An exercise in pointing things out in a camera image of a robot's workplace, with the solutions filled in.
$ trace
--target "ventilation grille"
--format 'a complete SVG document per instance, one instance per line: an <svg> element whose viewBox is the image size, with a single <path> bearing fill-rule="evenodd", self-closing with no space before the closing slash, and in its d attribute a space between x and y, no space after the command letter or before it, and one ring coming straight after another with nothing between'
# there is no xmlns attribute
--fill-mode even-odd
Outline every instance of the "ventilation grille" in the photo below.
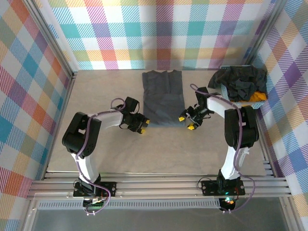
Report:
<svg viewBox="0 0 308 231"><path fill-rule="evenodd" d="M177 209L177 208L217 208L218 199L186 199L186 200L114 200L107 209ZM44 200L39 203L39 209L80 209L82 201Z"/></svg>

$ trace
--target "gray cloth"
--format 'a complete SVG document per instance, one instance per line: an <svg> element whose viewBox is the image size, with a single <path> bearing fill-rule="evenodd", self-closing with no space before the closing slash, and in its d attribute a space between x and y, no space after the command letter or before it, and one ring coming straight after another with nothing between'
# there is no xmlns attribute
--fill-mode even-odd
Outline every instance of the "gray cloth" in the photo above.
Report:
<svg viewBox="0 0 308 231"><path fill-rule="evenodd" d="M142 74L143 114L150 127L182 127L179 116L184 111L182 72L150 71Z"/></svg>
<svg viewBox="0 0 308 231"><path fill-rule="evenodd" d="M218 70L210 82L209 88L218 88L220 84L226 86L231 101L249 101L250 97L260 91L266 93L266 72L254 66L230 66Z"/></svg>

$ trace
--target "black mounting plate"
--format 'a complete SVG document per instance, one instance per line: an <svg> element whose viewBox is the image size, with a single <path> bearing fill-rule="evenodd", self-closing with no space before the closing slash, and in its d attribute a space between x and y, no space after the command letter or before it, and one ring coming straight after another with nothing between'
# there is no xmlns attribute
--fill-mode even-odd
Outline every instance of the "black mounting plate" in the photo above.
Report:
<svg viewBox="0 0 308 231"><path fill-rule="evenodd" d="M218 184L216 180L203 180L201 181L201 189L203 196L237 196L236 188L229 188L225 191L225 194L221 194L218 192ZM238 183L238 195L243 196L245 195L245 188L242 181Z"/></svg>
<svg viewBox="0 0 308 231"><path fill-rule="evenodd" d="M108 182L99 182L98 184L108 189L112 197L116 196L116 182L108 181ZM107 196L108 196L108 193L105 190L103 190L103 197L107 197ZM89 197L89 196L77 190L73 192L73 197Z"/></svg>

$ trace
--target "checkered backdrop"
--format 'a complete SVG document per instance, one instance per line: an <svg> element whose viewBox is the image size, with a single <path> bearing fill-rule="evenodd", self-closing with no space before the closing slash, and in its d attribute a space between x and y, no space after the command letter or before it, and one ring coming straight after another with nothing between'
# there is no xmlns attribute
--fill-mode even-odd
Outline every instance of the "checkered backdrop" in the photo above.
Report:
<svg viewBox="0 0 308 231"><path fill-rule="evenodd" d="M0 0L0 231L17 230L68 80L22 0Z"/></svg>
<svg viewBox="0 0 308 231"><path fill-rule="evenodd" d="M308 0L289 0L254 62L269 73L263 130L308 230Z"/></svg>
<svg viewBox="0 0 308 231"><path fill-rule="evenodd" d="M276 0L37 0L75 69L241 64Z"/></svg>

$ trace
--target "cable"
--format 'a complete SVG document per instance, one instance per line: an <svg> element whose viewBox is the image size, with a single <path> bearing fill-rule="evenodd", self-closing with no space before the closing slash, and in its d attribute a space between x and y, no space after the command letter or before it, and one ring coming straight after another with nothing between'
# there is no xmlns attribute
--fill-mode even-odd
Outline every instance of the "cable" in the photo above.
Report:
<svg viewBox="0 0 308 231"><path fill-rule="evenodd" d="M115 112L121 111L121 110L125 107L125 101L124 101L123 99L121 99L121 98L115 98L115 99L113 99L113 100L111 101L111 103L110 103L110 108L112 108L112 104L113 104L114 101L116 101L116 100L121 100L121 101L123 101L122 107L120 107L120 108L118 108L118 109L116 109L116 110L113 110L113 111L99 112L99 113L97 113L97 114L94 114L94 115L90 116L90 118L88 119L87 128L86 128L85 142L83 143L81 149L78 151L78 153L77 153L76 156L75 156L75 161L76 161L77 169L78 169L78 171L79 171L79 174L83 177L83 179L84 179L88 184L93 185L94 187L100 188L100 189L102 189L102 190L105 190L105 191L107 192L107 194L108 194L108 197L107 197L106 201L104 202L103 206L102 206L99 210L97 210L96 213L99 213L100 211L102 211L102 210L107 206L107 204L108 204L109 201L110 201L111 193L110 193L110 191L109 191L107 188L105 188L105 187L103 187L103 186L101 186L101 185L98 185L98 184L94 184L94 183L92 183L88 178L85 177L85 175L82 173L81 168L80 168L80 165L79 165L79 156L81 155L81 153L83 152L83 150L84 150L84 149L86 148L86 146L87 146L87 143L88 143L88 140L89 140L89 130L90 130L90 123L91 123L91 120L94 119L95 117L99 116L99 115L108 114L108 113L115 113ZM89 206L87 206L86 209L84 210L84 211L87 213L87 215L89 215L89 214L95 215L95 212L94 212L94 211L93 211L92 213L88 211L88 207L89 207Z"/></svg>
<svg viewBox="0 0 308 231"><path fill-rule="evenodd" d="M239 129L240 129L240 132L239 132L239 140L238 140L238 144L237 144L237 147L236 147L236 150L235 150L235 155L234 155L234 159L233 159L233 166L235 168L235 170L239 173L239 175L241 177L244 177L244 178L247 178L247 179L250 179L252 181L252 184L253 184L253 188L252 188L252 191L251 191L251 194L249 195L249 198L238 208L234 209L233 212L235 211L238 211L240 210L241 208L243 208L252 198L252 196L254 195L255 193L255 189L256 189L256 183L254 181L254 179L252 179L251 177L248 177L248 176L244 176L242 173L240 173L239 169L237 168L236 166L236 161L237 161L237 155L239 153L239 150L240 150L240 147L241 147L241 144L242 144L242 137L243 137L243 121L242 121L242 115L241 115L241 111L240 109L233 103L231 103L230 101L218 96L218 95L215 95L215 94L210 94L210 93L205 93L203 91L199 91L198 89L198 86L195 85L195 84L191 84L190 87L195 91L195 92L198 92L202 95L209 95L213 98L216 98L216 99L219 99L219 100L222 100L224 101L225 103L231 105L232 107L234 107L237 111L237 114L239 116Z"/></svg>
<svg viewBox="0 0 308 231"><path fill-rule="evenodd" d="M197 183L197 188L198 188L198 189L201 189L201 190L202 190L202 188L199 187L199 183L200 183L200 181L201 181L202 179L204 179L204 178L210 180L210 181L213 182L214 184L217 184L217 182L211 180L209 177L202 177L202 178L200 178L200 179L198 180L198 183Z"/></svg>

